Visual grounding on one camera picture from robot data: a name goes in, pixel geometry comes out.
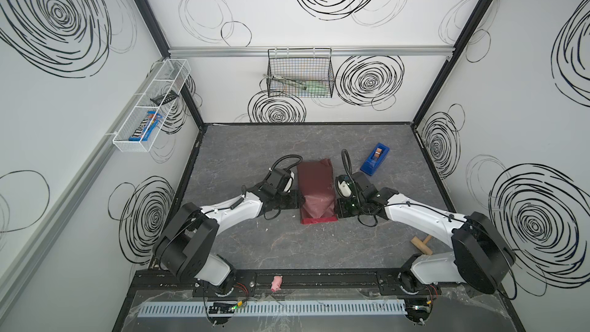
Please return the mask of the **red wrapping paper sheet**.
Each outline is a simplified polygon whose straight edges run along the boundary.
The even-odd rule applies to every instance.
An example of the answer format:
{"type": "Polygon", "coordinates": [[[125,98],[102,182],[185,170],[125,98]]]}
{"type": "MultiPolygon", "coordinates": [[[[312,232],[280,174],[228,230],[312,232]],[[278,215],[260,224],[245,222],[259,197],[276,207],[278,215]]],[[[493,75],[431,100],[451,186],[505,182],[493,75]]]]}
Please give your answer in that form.
{"type": "Polygon", "coordinates": [[[301,224],[337,221],[333,165],[329,158],[297,166],[298,189],[303,196],[301,224]]]}

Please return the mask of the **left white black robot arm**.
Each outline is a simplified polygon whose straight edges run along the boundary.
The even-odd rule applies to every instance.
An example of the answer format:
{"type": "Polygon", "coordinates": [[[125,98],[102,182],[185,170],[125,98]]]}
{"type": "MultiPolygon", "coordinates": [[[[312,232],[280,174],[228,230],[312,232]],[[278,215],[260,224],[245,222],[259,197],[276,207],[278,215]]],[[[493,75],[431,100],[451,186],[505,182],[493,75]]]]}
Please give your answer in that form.
{"type": "Polygon", "coordinates": [[[227,260],[212,253],[219,234],[255,218],[276,218],[285,210],[301,207],[303,198],[293,188],[303,162],[299,155],[285,155],[268,169],[264,179],[218,204],[182,205],[167,223],[153,247],[160,267],[170,271],[181,283],[200,281],[216,293],[229,294],[236,282],[236,270],[227,260]]]}

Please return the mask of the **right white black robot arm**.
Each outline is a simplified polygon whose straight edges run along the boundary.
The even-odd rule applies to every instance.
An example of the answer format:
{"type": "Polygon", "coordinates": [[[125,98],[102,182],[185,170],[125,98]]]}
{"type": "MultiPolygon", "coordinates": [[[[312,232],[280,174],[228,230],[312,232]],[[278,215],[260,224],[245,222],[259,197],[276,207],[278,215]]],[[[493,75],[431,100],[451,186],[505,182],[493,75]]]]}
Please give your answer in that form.
{"type": "Polygon", "coordinates": [[[345,214],[405,224],[450,249],[413,255],[396,276],[404,293],[415,295],[429,286],[453,283],[494,294],[513,273],[516,256],[487,216],[477,211],[471,215],[444,211],[391,188],[377,189],[363,172],[353,172],[347,150],[340,155],[344,173],[336,178],[335,188],[345,214]]]}

